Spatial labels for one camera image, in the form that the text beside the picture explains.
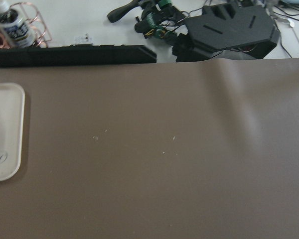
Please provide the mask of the black plastic stand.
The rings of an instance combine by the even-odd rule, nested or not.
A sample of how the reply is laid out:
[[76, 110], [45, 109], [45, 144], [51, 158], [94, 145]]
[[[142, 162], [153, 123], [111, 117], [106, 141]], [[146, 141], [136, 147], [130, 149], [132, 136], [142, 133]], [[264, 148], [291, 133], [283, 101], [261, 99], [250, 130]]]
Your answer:
[[203, 61], [218, 52], [237, 50], [263, 59], [280, 38], [274, 20], [259, 5], [239, 7], [235, 2], [204, 6], [202, 14], [184, 20], [172, 53], [177, 62]]

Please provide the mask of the white tray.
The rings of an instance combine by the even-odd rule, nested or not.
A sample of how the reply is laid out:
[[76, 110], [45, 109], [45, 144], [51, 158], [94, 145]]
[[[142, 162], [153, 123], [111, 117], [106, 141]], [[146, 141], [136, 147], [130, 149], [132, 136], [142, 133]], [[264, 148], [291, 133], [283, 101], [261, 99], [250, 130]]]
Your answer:
[[0, 181], [21, 164], [25, 91], [16, 83], [0, 83]]

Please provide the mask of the white bottle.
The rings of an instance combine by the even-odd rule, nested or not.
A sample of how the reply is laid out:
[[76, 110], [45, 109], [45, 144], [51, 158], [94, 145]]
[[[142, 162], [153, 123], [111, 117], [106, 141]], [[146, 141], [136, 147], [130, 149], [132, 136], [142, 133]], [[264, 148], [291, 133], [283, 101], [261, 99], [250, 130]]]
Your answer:
[[28, 23], [6, 0], [0, 0], [0, 32], [11, 48], [27, 48], [36, 44]]

